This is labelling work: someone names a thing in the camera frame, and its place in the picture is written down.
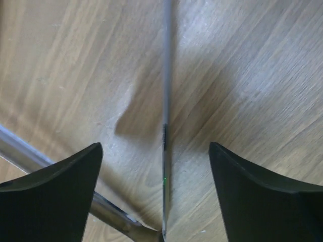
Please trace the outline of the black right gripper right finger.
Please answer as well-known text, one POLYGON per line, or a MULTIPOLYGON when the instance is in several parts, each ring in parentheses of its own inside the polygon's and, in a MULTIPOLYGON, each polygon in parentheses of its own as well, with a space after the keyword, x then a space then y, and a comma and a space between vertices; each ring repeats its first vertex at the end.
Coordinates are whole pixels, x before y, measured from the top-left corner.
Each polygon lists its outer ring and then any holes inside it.
POLYGON ((275 173, 216 142, 208 153, 228 241, 322 241, 322 186, 275 173))

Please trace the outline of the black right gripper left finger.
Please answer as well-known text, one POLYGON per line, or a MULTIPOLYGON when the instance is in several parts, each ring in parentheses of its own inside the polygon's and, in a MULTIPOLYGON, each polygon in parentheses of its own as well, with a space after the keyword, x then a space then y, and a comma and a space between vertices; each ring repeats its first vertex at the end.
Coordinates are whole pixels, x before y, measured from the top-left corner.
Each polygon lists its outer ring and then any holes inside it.
POLYGON ((1 241, 82 241, 102 158, 94 143, 1 183, 1 241))

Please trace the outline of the metal tongs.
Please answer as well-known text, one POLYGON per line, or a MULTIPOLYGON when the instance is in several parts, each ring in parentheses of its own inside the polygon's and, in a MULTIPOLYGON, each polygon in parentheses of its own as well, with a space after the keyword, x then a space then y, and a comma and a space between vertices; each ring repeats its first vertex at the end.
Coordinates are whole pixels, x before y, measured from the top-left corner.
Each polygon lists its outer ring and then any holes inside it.
MULTIPOLYGON (((141 224, 134 217, 114 205, 99 193, 93 194, 90 213, 130 238, 132 241, 166 241, 170 203, 169 117, 172 81, 172 1, 164 1, 164 95, 163 95, 163 222, 160 232, 141 224)), ((53 164, 48 157, 1 127, 1 158, 25 173, 53 164)))

